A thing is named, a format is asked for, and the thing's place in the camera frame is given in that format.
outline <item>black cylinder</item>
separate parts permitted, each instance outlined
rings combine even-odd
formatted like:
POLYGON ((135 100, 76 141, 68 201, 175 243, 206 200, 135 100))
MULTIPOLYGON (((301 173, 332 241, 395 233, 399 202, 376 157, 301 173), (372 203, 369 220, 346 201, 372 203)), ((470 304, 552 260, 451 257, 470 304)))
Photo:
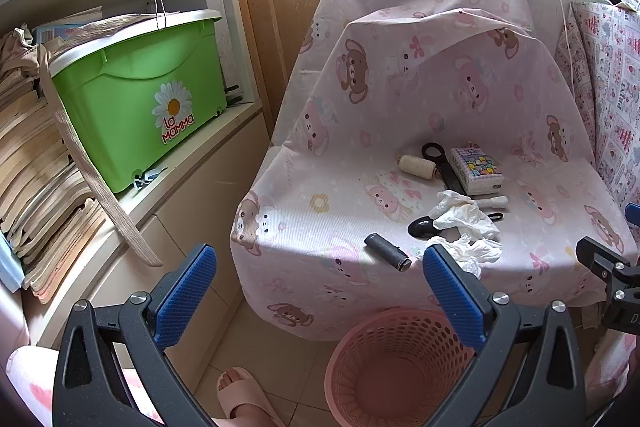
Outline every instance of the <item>black cylinder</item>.
POLYGON ((407 254, 377 233, 367 235, 364 244, 399 272, 407 271, 411 267, 411 259, 407 257, 407 254))

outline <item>slipper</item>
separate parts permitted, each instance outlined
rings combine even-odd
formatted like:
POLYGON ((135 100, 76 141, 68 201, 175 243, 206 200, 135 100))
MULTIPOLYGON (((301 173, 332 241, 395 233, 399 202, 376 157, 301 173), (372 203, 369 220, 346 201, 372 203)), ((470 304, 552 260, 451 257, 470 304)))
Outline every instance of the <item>slipper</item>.
MULTIPOLYGON (((222 391, 218 391, 218 401, 220 407, 225 412, 227 418, 231 419, 231 412, 239 405, 250 403, 262 409, 278 427, 285 427, 282 420, 278 417, 275 410, 269 403, 264 391, 260 387, 260 384, 255 381, 246 369, 242 367, 233 367, 238 374, 242 377, 242 380, 236 380, 230 383, 222 391)), ((216 390, 220 389, 220 381, 225 373, 222 373, 216 382, 216 390)))

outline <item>white floor tile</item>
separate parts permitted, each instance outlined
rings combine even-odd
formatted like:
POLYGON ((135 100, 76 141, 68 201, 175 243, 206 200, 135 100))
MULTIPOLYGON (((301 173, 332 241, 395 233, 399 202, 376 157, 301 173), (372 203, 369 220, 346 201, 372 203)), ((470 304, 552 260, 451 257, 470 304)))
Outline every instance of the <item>white floor tile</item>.
POLYGON ((289 427, 340 427, 340 424, 328 411, 299 404, 289 427))
POLYGON ((207 370, 202 375, 202 380, 198 384, 194 396, 202 408, 212 418, 224 418, 225 414, 222 411, 222 407, 218 403, 218 397, 216 396, 216 382, 218 377, 222 374, 222 371, 217 370, 214 367, 207 367, 207 370))
MULTIPOLYGON (((222 372, 215 367, 207 367, 195 393, 198 403, 212 418, 225 418, 225 413, 218 402, 216 387, 221 373, 222 372)), ((271 405, 273 405, 280 419, 284 422, 284 425, 287 425, 293 416, 293 412, 296 410, 296 403, 270 393, 265 393, 265 395, 271 405)))
POLYGON ((334 352, 337 342, 323 342, 318 347, 318 352, 311 366, 309 378, 306 379, 305 388, 302 390, 300 403, 316 407, 318 409, 329 410, 324 398, 324 373, 326 365, 334 352))
POLYGON ((265 392, 298 402, 319 344, 269 324, 243 301, 209 365, 244 367, 265 392))

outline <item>blue clamp pad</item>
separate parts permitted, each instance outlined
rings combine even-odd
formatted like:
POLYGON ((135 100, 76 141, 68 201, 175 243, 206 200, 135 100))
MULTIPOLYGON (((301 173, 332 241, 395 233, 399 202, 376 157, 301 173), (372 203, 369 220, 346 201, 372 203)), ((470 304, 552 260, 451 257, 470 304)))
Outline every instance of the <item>blue clamp pad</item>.
POLYGON ((640 204, 629 203, 625 207, 625 219, 636 227, 640 227, 640 204))
POLYGON ((215 251, 208 245, 199 248, 202 250, 175 283, 156 315, 154 342, 160 349, 178 343, 216 274, 215 251))
POLYGON ((482 312, 435 247, 424 251, 422 271, 460 342, 480 351, 486 342, 482 312))

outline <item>daisy sticker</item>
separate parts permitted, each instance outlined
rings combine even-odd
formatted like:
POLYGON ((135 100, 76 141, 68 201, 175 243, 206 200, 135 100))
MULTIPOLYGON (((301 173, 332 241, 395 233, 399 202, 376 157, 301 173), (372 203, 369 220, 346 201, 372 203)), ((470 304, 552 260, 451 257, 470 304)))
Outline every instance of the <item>daisy sticker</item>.
POLYGON ((181 82, 161 84, 154 98, 158 106, 151 112, 156 116, 156 127, 162 128, 162 142, 178 136, 180 131, 194 122, 191 108, 191 93, 181 82))

